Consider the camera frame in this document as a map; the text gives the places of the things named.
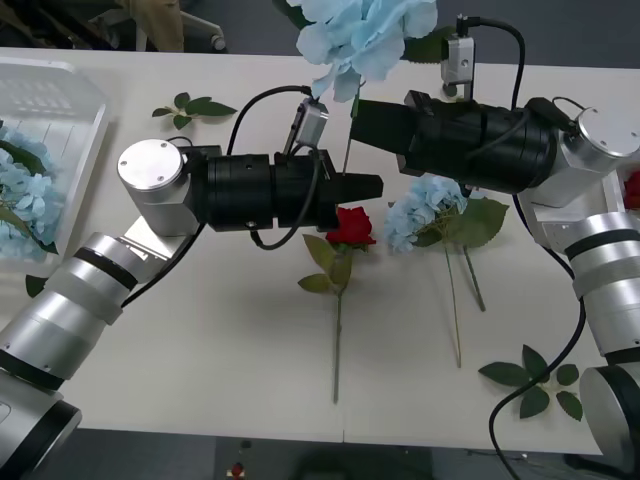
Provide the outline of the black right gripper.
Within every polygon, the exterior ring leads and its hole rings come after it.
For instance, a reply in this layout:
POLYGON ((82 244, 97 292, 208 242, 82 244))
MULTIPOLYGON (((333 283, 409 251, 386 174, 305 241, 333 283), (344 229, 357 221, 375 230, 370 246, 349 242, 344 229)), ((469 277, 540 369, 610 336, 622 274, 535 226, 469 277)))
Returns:
POLYGON ((444 102, 410 91, 404 104, 360 100, 350 138, 397 155, 399 171, 454 180, 470 175, 465 156, 483 140, 483 110, 475 101, 444 102))

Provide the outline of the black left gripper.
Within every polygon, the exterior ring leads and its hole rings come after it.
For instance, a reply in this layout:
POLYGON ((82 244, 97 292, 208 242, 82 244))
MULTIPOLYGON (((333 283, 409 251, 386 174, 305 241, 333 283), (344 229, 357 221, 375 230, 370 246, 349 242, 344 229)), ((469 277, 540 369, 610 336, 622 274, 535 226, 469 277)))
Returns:
MULTIPOLYGON (((339 226, 339 180, 329 152, 321 149, 317 155, 319 176, 301 226, 316 227, 318 231, 335 230, 339 226)), ((311 186, 314 156, 312 152, 301 156, 274 155, 272 206, 281 228, 291 227, 301 212, 311 186)), ((383 193, 383 181, 378 175, 346 174, 344 183, 349 190, 344 195, 345 204, 377 199, 383 193)))

